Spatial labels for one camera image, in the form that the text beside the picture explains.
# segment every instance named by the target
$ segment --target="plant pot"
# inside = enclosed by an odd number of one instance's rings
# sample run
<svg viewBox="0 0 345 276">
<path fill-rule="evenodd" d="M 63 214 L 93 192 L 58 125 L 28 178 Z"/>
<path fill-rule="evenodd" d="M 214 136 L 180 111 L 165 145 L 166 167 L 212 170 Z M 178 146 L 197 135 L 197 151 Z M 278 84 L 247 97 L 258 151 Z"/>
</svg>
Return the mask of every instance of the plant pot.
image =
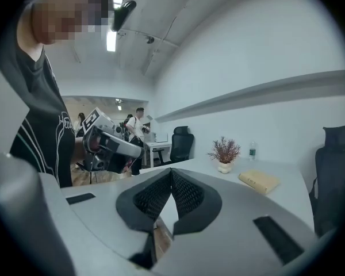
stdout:
<svg viewBox="0 0 345 276">
<path fill-rule="evenodd" d="M 231 167 L 232 167 L 232 163 L 220 163 L 218 165 L 218 171 L 223 173 L 223 174 L 227 174 L 231 171 Z"/>
</svg>

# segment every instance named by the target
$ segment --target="floor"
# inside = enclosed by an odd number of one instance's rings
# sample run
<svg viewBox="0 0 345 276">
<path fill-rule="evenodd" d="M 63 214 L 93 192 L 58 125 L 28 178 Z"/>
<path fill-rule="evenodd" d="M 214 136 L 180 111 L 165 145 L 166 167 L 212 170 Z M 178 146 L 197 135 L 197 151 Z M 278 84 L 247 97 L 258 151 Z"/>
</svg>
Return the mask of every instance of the floor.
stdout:
<svg viewBox="0 0 345 276">
<path fill-rule="evenodd" d="M 82 185 L 89 185 L 90 184 L 90 173 L 87 171 L 83 171 L 80 168 L 76 168 L 75 165 L 71 166 L 71 178 L 73 182 L 73 186 L 82 186 Z M 116 181 L 119 179 L 131 177 L 132 173 L 130 170 L 123 174 L 118 174 L 115 172 L 107 172 L 107 171 L 99 171 L 99 172 L 93 172 L 92 173 L 92 184 L 94 183 L 105 183 L 105 182 L 111 182 Z M 172 236 L 171 233 L 166 228 L 163 221 L 158 218 L 156 221 L 157 228 L 155 229 L 154 235 L 155 235 L 155 249 L 156 249 L 156 257 L 157 260 L 159 260 L 164 253 L 169 248 Z"/>
</svg>

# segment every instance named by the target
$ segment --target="man in white shirt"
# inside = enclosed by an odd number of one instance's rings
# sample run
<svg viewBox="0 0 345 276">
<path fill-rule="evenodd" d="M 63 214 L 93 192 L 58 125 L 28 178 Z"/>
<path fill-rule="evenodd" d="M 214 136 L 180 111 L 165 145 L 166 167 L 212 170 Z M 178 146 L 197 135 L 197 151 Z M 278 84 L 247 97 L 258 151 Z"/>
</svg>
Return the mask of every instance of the man in white shirt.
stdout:
<svg viewBox="0 0 345 276">
<path fill-rule="evenodd" d="M 144 108 L 137 108 L 135 117 L 131 117 L 126 124 L 126 128 L 130 131 L 129 142 L 144 147 L 144 133 L 149 133 L 150 129 L 144 126 L 140 119 L 143 117 Z M 136 159 L 132 165 L 132 175 L 139 175 L 139 170 L 142 168 L 142 158 Z"/>
</svg>

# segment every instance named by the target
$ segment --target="yellow book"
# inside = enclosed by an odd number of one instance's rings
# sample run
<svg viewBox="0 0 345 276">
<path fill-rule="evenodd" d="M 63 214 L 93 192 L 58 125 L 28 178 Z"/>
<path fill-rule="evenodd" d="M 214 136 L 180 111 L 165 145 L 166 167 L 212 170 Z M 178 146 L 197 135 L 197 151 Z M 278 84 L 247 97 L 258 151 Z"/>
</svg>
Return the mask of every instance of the yellow book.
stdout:
<svg viewBox="0 0 345 276">
<path fill-rule="evenodd" d="M 267 194 L 280 184 L 278 178 L 257 170 L 243 172 L 239 175 L 239 179 L 262 194 Z"/>
</svg>

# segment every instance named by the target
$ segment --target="white table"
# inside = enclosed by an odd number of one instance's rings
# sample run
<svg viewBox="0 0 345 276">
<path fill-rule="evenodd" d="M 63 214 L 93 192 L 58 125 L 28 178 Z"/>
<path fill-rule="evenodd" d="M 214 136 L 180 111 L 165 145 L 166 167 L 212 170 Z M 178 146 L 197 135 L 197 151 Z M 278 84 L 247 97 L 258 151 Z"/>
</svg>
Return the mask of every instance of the white table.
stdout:
<svg viewBox="0 0 345 276">
<path fill-rule="evenodd" d="M 304 179 L 297 166 L 294 164 L 265 162 L 261 160 L 251 162 L 249 159 L 245 158 L 237 158 L 234 161 L 232 171 L 227 174 L 222 174 L 217 171 L 217 166 L 218 162 L 215 160 L 211 161 L 207 156 L 204 158 L 190 159 L 184 162 L 155 167 L 152 169 L 147 168 L 140 170 L 140 172 L 142 174 L 161 168 L 181 168 L 183 170 L 195 171 L 227 181 L 232 181 L 234 183 L 246 185 L 244 182 L 238 179 L 238 176 L 241 172 L 250 169 L 263 171 L 264 173 L 276 176 L 280 180 L 280 185 L 267 194 L 267 197 L 297 216 L 304 223 L 306 223 L 311 230 L 314 231 L 311 202 L 309 200 Z M 172 233 L 174 223 L 178 221 L 178 213 L 172 196 L 170 196 L 168 199 L 160 216 L 166 227 Z"/>
<path fill-rule="evenodd" d="M 170 148 L 171 147 L 171 142 L 148 142 L 146 141 L 144 143 L 146 147 L 149 148 L 149 157 L 150 157 L 150 163 L 151 163 L 151 168 L 154 167 L 154 152 L 152 151 L 154 148 Z M 147 165 L 147 150 L 144 153 L 144 164 Z"/>
</svg>

